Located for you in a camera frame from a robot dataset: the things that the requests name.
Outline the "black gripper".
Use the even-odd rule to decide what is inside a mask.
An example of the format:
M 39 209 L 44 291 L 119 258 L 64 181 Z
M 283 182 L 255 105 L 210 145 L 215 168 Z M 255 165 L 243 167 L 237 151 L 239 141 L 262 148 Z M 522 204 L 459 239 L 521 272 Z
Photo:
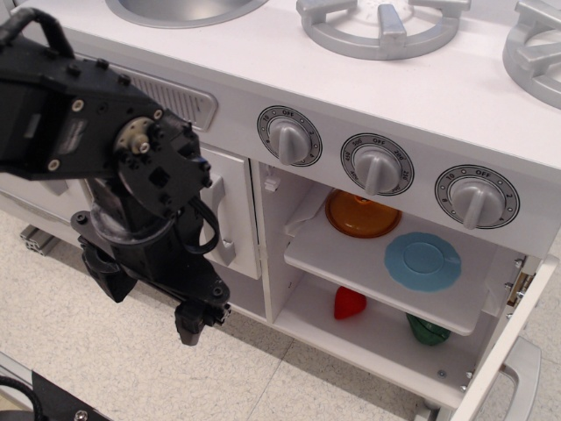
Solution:
M 231 313 L 230 290 L 212 264 L 181 243 L 176 224 L 157 221 L 128 232 L 99 210 L 71 219 L 79 233 L 82 261 L 89 275 L 115 303 L 145 282 L 181 302 L 174 311 L 181 343 L 196 346 L 205 325 L 221 325 Z

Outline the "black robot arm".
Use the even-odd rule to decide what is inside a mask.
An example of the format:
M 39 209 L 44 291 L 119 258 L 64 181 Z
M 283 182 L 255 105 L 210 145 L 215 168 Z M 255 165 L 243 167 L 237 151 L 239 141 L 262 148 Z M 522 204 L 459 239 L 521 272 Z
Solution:
M 75 213 L 82 259 L 115 302 L 137 282 L 174 297 L 182 343 L 230 313 L 206 256 L 220 228 L 190 123 L 102 59 L 75 57 L 59 21 L 33 8 L 1 27 L 1 169 L 28 181 L 80 179 L 93 202 Z

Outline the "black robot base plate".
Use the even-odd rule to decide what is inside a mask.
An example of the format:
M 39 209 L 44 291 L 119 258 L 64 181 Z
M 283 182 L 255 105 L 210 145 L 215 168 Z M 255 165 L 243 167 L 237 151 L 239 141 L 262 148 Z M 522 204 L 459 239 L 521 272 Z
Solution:
M 97 409 L 34 372 L 31 385 L 2 375 L 1 386 L 20 392 L 32 406 L 31 410 L 2 410 L 2 420 L 110 421 Z

